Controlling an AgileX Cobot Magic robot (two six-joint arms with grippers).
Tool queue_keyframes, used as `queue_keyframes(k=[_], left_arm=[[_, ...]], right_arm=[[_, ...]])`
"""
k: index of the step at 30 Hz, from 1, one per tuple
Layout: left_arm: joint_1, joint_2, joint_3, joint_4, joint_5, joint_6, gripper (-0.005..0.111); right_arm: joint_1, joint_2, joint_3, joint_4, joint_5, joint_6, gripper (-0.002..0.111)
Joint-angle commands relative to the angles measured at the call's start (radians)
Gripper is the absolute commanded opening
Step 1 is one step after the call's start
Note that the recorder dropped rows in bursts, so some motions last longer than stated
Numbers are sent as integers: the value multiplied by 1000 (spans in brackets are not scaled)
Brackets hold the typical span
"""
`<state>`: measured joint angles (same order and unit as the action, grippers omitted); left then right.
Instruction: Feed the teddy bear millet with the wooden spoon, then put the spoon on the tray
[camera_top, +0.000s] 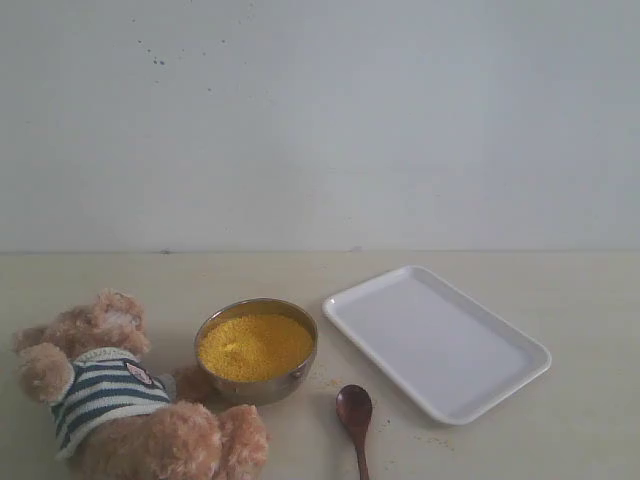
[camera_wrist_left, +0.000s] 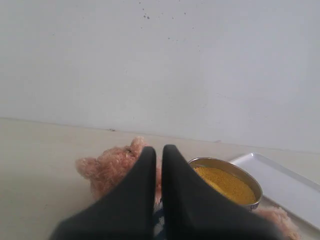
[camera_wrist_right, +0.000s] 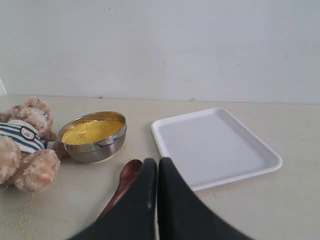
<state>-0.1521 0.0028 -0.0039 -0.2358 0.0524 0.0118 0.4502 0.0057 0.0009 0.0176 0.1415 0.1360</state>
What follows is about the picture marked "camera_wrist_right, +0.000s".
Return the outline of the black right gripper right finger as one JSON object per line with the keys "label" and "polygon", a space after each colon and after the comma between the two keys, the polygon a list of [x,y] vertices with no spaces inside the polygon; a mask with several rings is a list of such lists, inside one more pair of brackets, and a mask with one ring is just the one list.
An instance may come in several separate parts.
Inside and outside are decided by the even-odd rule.
{"label": "black right gripper right finger", "polygon": [[158,164],[157,218],[161,240],[251,239],[211,211],[168,157]]}

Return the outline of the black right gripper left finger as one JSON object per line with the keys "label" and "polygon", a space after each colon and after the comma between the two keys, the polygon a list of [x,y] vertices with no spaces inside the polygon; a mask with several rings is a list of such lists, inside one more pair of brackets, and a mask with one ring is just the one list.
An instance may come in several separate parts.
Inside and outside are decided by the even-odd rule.
{"label": "black right gripper left finger", "polygon": [[147,158],[128,190],[100,219],[71,240],[154,240],[158,168]]}

